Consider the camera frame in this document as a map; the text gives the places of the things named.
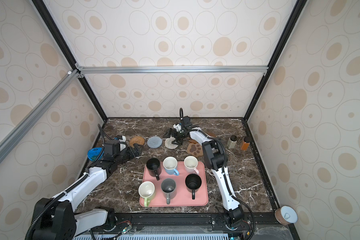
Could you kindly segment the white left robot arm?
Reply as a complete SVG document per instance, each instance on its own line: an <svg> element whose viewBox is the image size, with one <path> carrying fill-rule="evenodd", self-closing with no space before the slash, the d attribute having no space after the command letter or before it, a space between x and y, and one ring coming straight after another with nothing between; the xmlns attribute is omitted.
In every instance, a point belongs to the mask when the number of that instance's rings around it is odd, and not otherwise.
<svg viewBox="0 0 360 240"><path fill-rule="evenodd" d="M76 214L78 205L98 185L108 179L123 163L142 154L143 145L128 147L119 140L110 140L102 148L102 158L94 161L77 181L54 197L42 198L35 204L27 240L72 240L100 227L106 232L115 229L117 218L113 208L99 207Z"/></svg>

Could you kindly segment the light blue woven coaster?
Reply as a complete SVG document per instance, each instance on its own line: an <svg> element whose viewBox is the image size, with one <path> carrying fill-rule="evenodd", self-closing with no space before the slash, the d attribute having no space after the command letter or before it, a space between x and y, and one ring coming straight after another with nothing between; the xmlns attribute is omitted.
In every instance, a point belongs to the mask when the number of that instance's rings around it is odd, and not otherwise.
<svg viewBox="0 0 360 240"><path fill-rule="evenodd" d="M149 148L156 149L159 148L163 143L163 140L158 136L150 137L147 140L147 145Z"/></svg>

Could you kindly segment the multicolour stitched white coaster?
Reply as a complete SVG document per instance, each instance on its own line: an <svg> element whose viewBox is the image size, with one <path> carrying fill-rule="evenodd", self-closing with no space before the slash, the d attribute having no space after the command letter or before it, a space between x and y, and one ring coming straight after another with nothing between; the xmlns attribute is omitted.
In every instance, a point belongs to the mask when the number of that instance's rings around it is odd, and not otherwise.
<svg viewBox="0 0 360 240"><path fill-rule="evenodd" d="M168 149L176 149L178 147L177 144L173 144L173 141L175 141L176 139L174 137L170 137L170 138L167 138L165 140L165 147L168 148Z"/></svg>

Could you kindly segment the woven rattan coaster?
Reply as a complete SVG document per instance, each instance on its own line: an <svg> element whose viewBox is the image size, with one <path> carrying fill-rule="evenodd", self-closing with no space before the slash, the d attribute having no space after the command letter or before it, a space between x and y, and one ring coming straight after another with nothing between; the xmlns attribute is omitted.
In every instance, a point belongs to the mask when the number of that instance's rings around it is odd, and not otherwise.
<svg viewBox="0 0 360 240"><path fill-rule="evenodd" d="M131 147L134 147L134 144L143 146L145 144L145 139L141 136L135 136L130 139L129 144Z"/></svg>

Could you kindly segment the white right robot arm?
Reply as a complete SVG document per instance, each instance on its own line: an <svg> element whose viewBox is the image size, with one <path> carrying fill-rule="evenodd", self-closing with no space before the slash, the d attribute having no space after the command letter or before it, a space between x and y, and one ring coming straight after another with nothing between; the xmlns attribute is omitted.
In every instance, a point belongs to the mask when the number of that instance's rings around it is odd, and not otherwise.
<svg viewBox="0 0 360 240"><path fill-rule="evenodd" d="M180 123L173 125L163 135L164 138L174 137L175 145L181 145L186 138L197 141L202 146L205 166L210 169L217 180L223 199L226 225L235 229L244 219L245 212L237 199L228 173L228 156L223 143L191 123L188 116L180 116Z"/></svg>

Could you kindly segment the brown paw shaped coaster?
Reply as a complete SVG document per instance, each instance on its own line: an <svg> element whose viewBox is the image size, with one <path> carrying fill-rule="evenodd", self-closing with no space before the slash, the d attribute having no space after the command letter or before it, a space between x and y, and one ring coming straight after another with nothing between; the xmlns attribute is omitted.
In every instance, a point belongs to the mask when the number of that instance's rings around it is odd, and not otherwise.
<svg viewBox="0 0 360 240"><path fill-rule="evenodd" d="M196 158L202 157L204 155L202 146L199 143L189 143L187 147L187 153Z"/></svg>

